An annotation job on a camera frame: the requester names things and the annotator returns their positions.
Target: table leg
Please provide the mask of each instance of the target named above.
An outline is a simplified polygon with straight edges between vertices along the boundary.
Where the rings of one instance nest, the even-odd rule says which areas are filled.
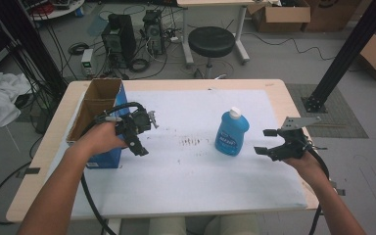
[[[118,235],[120,233],[121,218],[110,218],[108,220],[109,227]]]
[[[240,40],[241,33],[243,30],[243,23],[244,23],[244,18],[246,16],[246,10],[247,6],[241,6],[240,12],[239,12],[239,23],[237,25],[237,31],[236,31],[236,47],[240,53],[241,60],[242,60],[242,65],[244,65],[246,62],[250,60],[249,55],[246,52],[246,49],[244,49],[243,43]]]
[[[187,23],[187,18],[186,18],[187,11],[188,11],[188,8],[184,8],[184,10],[182,11],[183,13],[182,15],[182,21],[183,21],[182,48],[184,50],[184,55],[185,55],[185,65],[189,67],[189,66],[194,65],[194,59],[192,58],[191,49],[189,48],[189,44],[188,44],[188,30],[187,30],[188,23]]]

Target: black stool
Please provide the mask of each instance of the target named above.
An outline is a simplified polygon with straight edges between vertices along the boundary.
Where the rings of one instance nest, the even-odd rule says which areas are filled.
[[[212,58],[220,58],[230,54],[235,43],[236,39],[230,31],[216,26],[197,27],[188,36],[188,44],[191,50],[208,58],[206,76],[203,76],[203,78],[211,78],[212,76]]]

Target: blue bottle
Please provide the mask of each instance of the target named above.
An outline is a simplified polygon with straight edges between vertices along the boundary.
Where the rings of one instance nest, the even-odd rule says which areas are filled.
[[[243,147],[244,133],[249,127],[249,122],[241,115],[240,109],[232,107],[221,117],[215,138],[216,149],[223,154],[237,156]]]

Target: metal pole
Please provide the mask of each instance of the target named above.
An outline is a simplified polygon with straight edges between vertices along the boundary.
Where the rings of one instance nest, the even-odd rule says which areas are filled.
[[[334,62],[322,77],[322,80],[310,97],[304,99],[307,112],[317,113],[321,110],[328,96],[375,32],[376,0],[373,0],[341,48]]]

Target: human arm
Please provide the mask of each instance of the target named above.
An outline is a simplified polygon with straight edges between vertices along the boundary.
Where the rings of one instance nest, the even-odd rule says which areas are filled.
[[[26,213],[17,234],[67,234],[72,205],[86,163],[93,155],[124,146],[116,137],[113,122],[91,128],[65,151]]]
[[[331,234],[365,234],[353,214],[325,176],[318,161],[306,151],[301,159],[284,162],[294,167],[301,178],[310,185],[325,215]]]

